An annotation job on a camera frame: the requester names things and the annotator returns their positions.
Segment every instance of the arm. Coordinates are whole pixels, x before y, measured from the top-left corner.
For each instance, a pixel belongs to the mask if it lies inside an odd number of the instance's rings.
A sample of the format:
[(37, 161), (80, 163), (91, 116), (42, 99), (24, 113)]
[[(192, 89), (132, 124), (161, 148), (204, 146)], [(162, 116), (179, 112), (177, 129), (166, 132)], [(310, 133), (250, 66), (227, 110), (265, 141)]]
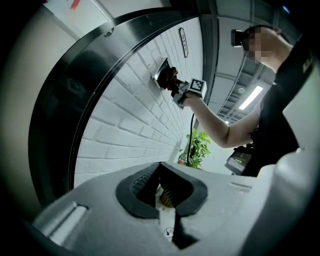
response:
[(214, 114), (199, 97), (186, 98), (184, 105), (191, 108), (201, 126), (220, 147), (232, 148), (252, 142), (250, 132), (258, 127), (260, 103), (249, 115), (230, 126)]

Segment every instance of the person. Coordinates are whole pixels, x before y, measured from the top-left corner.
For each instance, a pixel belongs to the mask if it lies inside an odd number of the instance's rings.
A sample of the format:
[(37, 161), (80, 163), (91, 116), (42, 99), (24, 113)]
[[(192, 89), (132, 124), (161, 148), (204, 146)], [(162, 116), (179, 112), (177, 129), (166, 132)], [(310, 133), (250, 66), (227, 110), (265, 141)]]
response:
[(249, 56), (275, 72), (275, 81), (252, 113), (227, 125), (204, 101), (186, 94), (184, 106), (190, 107), (212, 140), (222, 148), (254, 143), (254, 153), (241, 175), (256, 177), (263, 166), (276, 164), (298, 147), (283, 110), (298, 93), (306, 79), (302, 72), (310, 51), (300, 39), (295, 46), (281, 35), (279, 28), (250, 27), (242, 34), (242, 46)]

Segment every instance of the white brick wall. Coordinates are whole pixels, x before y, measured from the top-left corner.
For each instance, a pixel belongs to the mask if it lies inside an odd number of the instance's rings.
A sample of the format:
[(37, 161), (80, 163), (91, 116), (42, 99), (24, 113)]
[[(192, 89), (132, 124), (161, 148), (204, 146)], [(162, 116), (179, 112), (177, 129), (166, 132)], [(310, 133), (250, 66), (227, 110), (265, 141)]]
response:
[[(184, 28), (189, 49), (179, 37)], [(118, 72), (87, 123), (75, 166), (74, 186), (107, 172), (156, 161), (176, 161), (186, 146), (192, 112), (177, 107), (151, 74), (168, 57), (181, 80), (202, 79), (203, 45), (198, 18), (181, 23), (142, 47)]]

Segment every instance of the black curved frame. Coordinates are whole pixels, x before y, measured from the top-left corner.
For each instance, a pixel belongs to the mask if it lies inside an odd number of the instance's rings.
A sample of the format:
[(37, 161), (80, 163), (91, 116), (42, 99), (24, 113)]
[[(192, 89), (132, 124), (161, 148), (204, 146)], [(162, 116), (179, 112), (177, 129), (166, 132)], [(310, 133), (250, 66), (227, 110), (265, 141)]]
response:
[(43, 207), (73, 189), (83, 132), (116, 73), (150, 40), (195, 17), (172, 8), (128, 13), (85, 35), (56, 63), (37, 97), (29, 128), (29, 167)]

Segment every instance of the potted plant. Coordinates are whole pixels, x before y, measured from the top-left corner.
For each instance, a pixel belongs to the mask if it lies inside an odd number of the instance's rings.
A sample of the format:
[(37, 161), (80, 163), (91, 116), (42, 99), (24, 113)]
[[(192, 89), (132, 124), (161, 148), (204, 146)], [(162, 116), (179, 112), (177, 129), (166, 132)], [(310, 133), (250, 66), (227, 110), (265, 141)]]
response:
[[(188, 143), (185, 147), (185, 150), (180, 149), (179, 152), (183, 153), (178, 158), (178, 164), (180, 165), (187, 165), (187, 156), (188, 156), (188, 148), (190, 142), (190, 134), (186, 135), (188, 139)], [(191, 136), (191, 148), (189, 153), (189, 166), (192, 168), (200, 169), (201, 162), (206, 155), (211, 154), (208, 149), (208, 143), (211, 144), (211, 141), (208, 138), (208, 134), (203, 132), (198, 132), (196, 129), (192, 129), (192, 136)]]

